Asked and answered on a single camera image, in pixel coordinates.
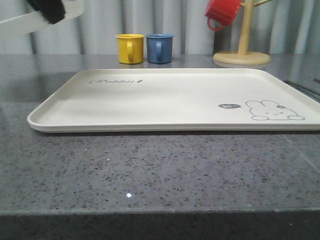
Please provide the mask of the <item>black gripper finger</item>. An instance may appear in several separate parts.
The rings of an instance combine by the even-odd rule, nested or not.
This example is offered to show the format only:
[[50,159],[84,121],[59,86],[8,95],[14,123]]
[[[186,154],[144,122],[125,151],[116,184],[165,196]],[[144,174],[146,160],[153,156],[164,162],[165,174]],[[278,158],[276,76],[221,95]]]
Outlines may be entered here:
[[49,24],[56,24],[65,19],[66,10],[62,0],[27,0],[35,10],[40,11]]

